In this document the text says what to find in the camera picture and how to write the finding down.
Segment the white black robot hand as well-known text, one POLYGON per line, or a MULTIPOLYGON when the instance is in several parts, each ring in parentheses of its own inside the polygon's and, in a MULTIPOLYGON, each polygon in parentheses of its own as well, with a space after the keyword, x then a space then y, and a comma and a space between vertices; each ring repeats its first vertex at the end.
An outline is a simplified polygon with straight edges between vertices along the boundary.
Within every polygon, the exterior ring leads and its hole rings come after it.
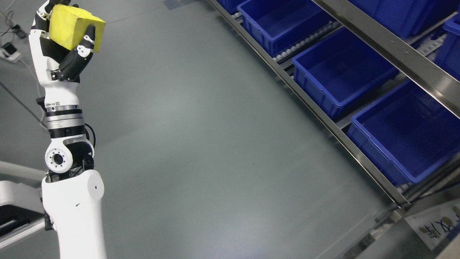
POLYGON ((80 43, 68 51, 46 38, 48 18, 55 5, 69 5, 70 0, 46 0, 36 11, 28 36, 37 79, 45 91, 46 107, 78 106, 76 89, 81 72, 94 52, 96 28, 89 25, 80 43))

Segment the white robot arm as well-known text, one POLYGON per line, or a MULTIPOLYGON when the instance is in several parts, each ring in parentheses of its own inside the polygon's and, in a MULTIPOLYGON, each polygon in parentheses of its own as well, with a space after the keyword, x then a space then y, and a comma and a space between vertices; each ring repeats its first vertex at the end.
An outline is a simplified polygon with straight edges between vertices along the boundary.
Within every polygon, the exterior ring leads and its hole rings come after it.
POLYGON ((61 259, 106 259, 102 226, 105 185, 94 169, 94 146, 77 97, 79 76, 90 62, 96 28, 84 29, 79 43, 67 50, 51 39, 54 7, 69 0, 46 0, 36 10, 28 41, 33 66, 44 97, 36 100, 45 113, 50 144, 41 181, 44 229, 58 238, 61 259))

